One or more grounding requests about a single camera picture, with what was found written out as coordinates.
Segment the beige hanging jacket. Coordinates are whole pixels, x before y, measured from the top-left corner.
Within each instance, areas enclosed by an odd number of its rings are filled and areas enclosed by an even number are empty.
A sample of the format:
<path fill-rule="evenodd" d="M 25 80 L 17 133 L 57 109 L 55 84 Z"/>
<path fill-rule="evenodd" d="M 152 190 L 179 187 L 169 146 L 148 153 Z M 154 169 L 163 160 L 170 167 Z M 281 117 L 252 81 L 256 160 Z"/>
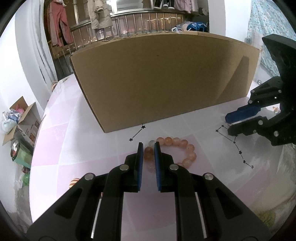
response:
<path fill-rule="evenodd" d="M 93 30 L 101 30 L 113 26 L 109 6 L 106 1 L 88 0 L 87 7 Z"/>

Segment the pink hanging clothes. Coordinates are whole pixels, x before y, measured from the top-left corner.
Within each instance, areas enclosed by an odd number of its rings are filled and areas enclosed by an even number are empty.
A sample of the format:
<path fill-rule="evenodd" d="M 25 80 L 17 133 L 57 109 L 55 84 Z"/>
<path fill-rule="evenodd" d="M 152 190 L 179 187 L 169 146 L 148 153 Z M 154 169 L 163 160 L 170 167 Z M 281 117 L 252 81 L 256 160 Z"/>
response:
<path fill-rule="evenodd" d="M 53 46 L 65 46 L 73 43 L 67 20 L 64 1 L 51 1 L 47 10 L 48 28 Z"/>

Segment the white plastic bag on floor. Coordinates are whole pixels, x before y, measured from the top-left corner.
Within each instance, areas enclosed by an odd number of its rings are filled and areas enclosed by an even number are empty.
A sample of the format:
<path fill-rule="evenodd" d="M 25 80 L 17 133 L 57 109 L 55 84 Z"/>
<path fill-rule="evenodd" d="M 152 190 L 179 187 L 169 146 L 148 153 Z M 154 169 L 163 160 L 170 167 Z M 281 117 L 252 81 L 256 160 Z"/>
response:
<path fill-rule="evenodd" d="M 23 109 L 10 109 L 9 111 L 4 111 L 1 116 L 2 132 L 8 134 L 14 127 L 16 127 L 24 112 Z"/>

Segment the green soda bottle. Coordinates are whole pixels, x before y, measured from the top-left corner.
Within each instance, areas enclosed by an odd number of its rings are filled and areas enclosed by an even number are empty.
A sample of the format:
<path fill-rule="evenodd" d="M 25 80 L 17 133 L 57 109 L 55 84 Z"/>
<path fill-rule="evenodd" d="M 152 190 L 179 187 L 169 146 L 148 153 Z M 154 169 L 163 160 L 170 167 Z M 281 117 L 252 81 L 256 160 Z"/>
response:
<path fill-rule="evenodd" d="M 23 173 L 23 186 L 28 186 L 30 183 L 30 172 Z"/>

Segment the large brown cardboard box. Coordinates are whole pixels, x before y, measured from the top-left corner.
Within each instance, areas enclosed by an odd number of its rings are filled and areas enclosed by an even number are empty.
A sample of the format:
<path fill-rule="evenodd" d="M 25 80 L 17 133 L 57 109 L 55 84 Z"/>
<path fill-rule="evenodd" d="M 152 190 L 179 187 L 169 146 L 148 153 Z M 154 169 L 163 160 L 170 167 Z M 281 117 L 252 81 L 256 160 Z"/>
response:
<path fill-rule="evenodd" d="M 259 49 L 201 32 L 158 32 L 102 41 L 70 57 L 105 133 L 247 96 Z"/>

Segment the balcony metal railing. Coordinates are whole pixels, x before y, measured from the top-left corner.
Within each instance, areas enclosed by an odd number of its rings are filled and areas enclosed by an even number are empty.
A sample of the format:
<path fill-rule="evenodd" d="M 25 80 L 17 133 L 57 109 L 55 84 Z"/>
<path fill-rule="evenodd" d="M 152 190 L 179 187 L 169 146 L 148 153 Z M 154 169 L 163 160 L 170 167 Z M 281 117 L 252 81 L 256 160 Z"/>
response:
<path fill-rule="evenodd" d="M 186 18 L 185 11 L 171 9 L 136 9 L 112 14 L 112 26 L 95 31 L 91 28 L 91 21 L 84 20 L 70 27 L 73 42 L 63 47 L 52 46 L 50 52 L 56 67 L 70 72 L 69 57 L 72 53 L 88 47 L 99 41 L 113 38 L 129 37 L 141 33 L 170 31 L 181 24 Z"/>

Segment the red tote bag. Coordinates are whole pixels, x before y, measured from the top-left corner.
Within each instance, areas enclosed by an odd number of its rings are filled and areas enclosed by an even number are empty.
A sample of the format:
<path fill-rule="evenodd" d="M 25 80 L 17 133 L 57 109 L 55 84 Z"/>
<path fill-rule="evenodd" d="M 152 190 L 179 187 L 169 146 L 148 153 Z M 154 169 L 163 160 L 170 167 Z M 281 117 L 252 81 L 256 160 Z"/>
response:
<path fill-rule="evenodd" d="M 54 82 L 51 83 L 51 92 L 54 91 L 54 89 L 56 88 L 57 84 L 58 84 L 58 81 L 54 81 Z"/>

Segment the green lidded pot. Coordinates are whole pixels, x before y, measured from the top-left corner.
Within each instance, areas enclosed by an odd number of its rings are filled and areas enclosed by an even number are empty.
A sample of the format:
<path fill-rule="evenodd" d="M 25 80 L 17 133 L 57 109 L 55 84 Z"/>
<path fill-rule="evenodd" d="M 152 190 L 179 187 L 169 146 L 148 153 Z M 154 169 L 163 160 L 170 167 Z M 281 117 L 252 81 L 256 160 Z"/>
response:
<path fill-rule="evenodd" d="M 30 150 L 23 145 L 19 140 L 15 140 L 11 146 L 11 159 L 13 162 L 31 168 L 32 154 Z"/>

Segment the small open cardboard box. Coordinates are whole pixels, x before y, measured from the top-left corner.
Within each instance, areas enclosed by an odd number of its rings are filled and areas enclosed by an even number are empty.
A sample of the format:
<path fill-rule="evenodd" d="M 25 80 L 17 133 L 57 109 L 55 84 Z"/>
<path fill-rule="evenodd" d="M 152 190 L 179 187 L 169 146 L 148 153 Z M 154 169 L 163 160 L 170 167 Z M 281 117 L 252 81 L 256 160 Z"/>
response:
<path fill-rule="evenodd" d="M 17 125 L 8 134 L 5 134 L 2 145 L 4 146 L 8 142 L 20 138 L 27 145 L 34 148 L 41 124 L 36 102 L 28 105 L 22 96 L 11 106 L 11 109 L 23 109 L 24 112 L 21 114 Z"/>

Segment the wheelchair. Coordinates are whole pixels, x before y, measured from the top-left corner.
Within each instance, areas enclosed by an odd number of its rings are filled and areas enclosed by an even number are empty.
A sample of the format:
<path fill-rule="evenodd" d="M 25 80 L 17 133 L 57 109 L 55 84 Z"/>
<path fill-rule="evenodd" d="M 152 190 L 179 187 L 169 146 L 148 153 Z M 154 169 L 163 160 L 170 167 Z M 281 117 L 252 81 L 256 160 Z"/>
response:
<path fill-rule="evenodd" d="M 205 22 L 184 22 L 173 27 L 171 31 L 176 33 L 182 31 L 208 32 L 208 24 Z"/>

